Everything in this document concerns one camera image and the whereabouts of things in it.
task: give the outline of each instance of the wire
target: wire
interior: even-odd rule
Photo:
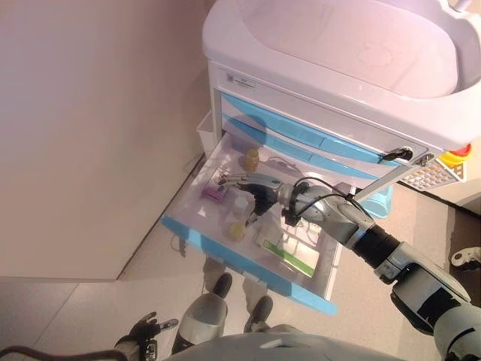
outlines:
[[[305,211],[307,211],[309,208],[311,208],[313,205],[315,205],[318,201],[322,201],[323,199],[329,198],[329,197],[341,197],[342,199],[346,199],[346,197],[342,196],[341,194],[327,194],[325,196],[319,196],[315,198],[312,202],[307,203],[295,216],[299,217],[301,216]]]
[[[328,197],[332,197],[332,196],[338,196],[338,197],[341,197],[341,198],[344,198],[346,199],[349,203],[351,203],[354,207],[358,208],[362,213],[364,213],[366,216],[368,216],[370,219],[373,219],[373,217],[365,210],[364,207],[362,207],[362,205],[359,204],[359,202],[357,202],[355,199],[352,198],[352,195],[350,194],[346,194],[342,191],[340,191],[337,187],[331,185],[330,183],[326,182],[325,180],[322,180],[321,178],[317,178],[317,177],[302,177],[302,178],[299,178],[296,180],[296,182],[294,183],[294,188],[297,187],[297,185],[300,184],[300,182],[302,181],[305,181],[305,180],[308,180],[308,179],[312,179],[312,180],[315,180],[315,181],[318,181],[326,186],[328,186],[329,188],[331,188],[332,190],[336,191],[337,193],[339,194],[336,194],[336,193],[332,193],[332,194],[328,194],[326,196],[319,196],[317,198],[315,198],[312,202],[308,203],[307,205],[305,205],[297,214],[296,214],[296,217],[302,215],[305,211],[307,211],[307,209],[309,209],[310,207],[312,207],[313,205],[315,205],[318,201],[321,201],[323,200],[324,198],[328,198]]]
[[[79,353],[71,356],[57,356],[49,353],[40,352],[30,347],[25,346],[10,346],[0,350],[0,359],[9,353],[20,353],[22,355],[31,357],[32,359],[39,359],[40,361],[95,361],[97,359],[115,359],[116,361],[128,361],[124,353],[118,350],[106,350],[91,353]]]
[[[328,186],[329,188],[331,188],[332,190],[335,190],[336,192],[338,192],[339,194],[341,194],[342,196],[347,196],[346,193],[344,192],[341,192],[337,187],[333,186],[332,184],[326,182],[325,180],[322,180],[321,178],[317,178],[317,177],[302,177],[302,178],[299,178],[297,179],[297,181],[294,183],[294,188],[300,184],[300,182],[302,181],[305,181],[305,180],[308,180],[308,179],[314,179],[315,181],[318,181],[326,186]]]

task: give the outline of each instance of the small white bin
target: small white bin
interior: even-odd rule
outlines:
[[[212,112],[209,111],[205,118],[197,127],[197,133],[201,137],[202,147],[206,156],[209,156],[216,147],[216,142],[213,136]]]

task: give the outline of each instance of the small bottle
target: small bottle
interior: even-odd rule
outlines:
[[[259,166],[259,152],[255,148],[250,148],[244,160],[244,169],[247,173],[253,173]]]
[[[247,201],[246,197],[238,196],[234,200],[234,204],[232,205],[232,213],[237,218],[242,218],[246,215],[248,206],[249,206],[249,202]]]
[[[244,222],[236,222],[231,224],[228,229],[228,234],[231,236],[232,241],[242,241],[242,238],[246,235],[246,226]]]

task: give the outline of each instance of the blue drawer trim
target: blue drawer trim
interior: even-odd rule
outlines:
[[[348,175],[350,177],[364,178],[370,180],[377,179],[377,177],[374,177],[371,174],[364,173],[363,171],[348,167],[347,165],[335,162],[334,160],[330,160],[328,158],[325,158],[324,156],[308,152],[307,150],[297,147],[294,144],[290,144],[279,138],[275,138],[272,135],[261,132],[260,130],[253,128],[252,126],[248,126],[247,124],[242,123],[235,118],[228,117],[225,114],[223,114],[223,116],[227,118],[227,121],[229,121],[230,124],[238,128],[242,132],[246,133],[258,143],[268,145],[269,147],[289,156],[292,156],[293,158],[312,164],[316,167],[327,169],[328,171],[334,171],[339,174]]]
[[[197,247],[212,256],[223,259],[233,268],[246,271],[260,280],[264,281],[269,289],[279,293],[282,296],[289,297],[303,305],[314,308],[326,314],[336,314],[337,308],[334,304],[323,299],[322,297],[294,284],[285,278],[280,277],[276,273],[266,269],[265,267],[241,256],[239,253],[227,248],[213,239],[205,237],[194,229],[177,222],[169,216],[162,216],[162,224],[169,228],[173,233],[188,241],[191,245]]]
[[[288,117],[260,108],[257,105],[237,99],[229,94],[223,93],[222,96],[227,102],[251,117],[260,126],[272,129],[292,140],[338,156],[345,156],[346,158],[361,160],[363,162],[378,163],[381,160],[379,154],[351,144],[348,141],[340,140],[320,130],[310,128]],[[399,165],[397,162],[385,162],[383,164],[393,167]]]

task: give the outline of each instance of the label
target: label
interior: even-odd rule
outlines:
[[[253,89],[256,87],[256,83],[254,83],[252,80],[234,74],[227,74],[227,81],[229,83],[236,83],[237,85],[243,86],[244,88]]]

